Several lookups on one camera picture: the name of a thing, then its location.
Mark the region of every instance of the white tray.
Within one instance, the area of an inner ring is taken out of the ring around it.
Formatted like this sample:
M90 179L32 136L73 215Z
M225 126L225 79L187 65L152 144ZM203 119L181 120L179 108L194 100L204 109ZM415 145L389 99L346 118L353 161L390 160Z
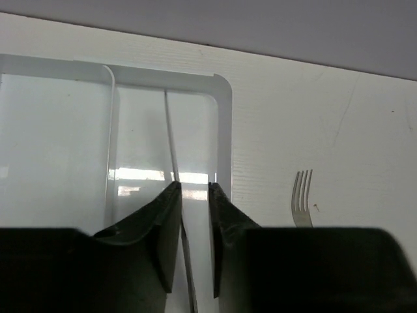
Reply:
M93 234L151 201L171 182L167 89L193 267L210 269L207 183L231 193L225 79L15 55L0 67L0 227ZM178 272L171 304L187 293ZM210 307L203 281L197 296Z

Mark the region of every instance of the plastic tray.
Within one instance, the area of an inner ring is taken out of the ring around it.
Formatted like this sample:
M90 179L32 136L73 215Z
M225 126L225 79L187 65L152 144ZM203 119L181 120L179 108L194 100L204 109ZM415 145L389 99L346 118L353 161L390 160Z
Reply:
M171 182L167 89L197 298L213 312L207 183L231 195L228 82L16 55L0 55L0 69L0 227L93 234L151 201ZM172 307L187 298L184 275L175 288Z

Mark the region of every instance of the black plastic part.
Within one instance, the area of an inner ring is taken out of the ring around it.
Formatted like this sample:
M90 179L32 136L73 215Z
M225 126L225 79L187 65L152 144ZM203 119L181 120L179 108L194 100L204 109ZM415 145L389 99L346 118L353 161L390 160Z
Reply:
M89 237L73 229L0 229L0 312L165 311L181 185Z
M209 202L221 313L417 312L415 277L385 231L260 228L217 184Z

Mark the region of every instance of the gray wall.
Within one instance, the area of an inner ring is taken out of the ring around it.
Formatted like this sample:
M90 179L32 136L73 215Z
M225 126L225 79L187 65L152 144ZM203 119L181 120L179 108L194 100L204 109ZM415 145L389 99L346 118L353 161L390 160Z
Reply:
M0 0L0 11L417 80L413 0Z

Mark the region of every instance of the fork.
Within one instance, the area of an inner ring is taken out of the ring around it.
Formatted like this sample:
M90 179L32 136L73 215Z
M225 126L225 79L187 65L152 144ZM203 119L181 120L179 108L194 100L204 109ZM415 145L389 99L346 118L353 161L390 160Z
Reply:
M291 198L291 212L296 227L313 227L308 207L308 194L310 191L313 170L297 172Z

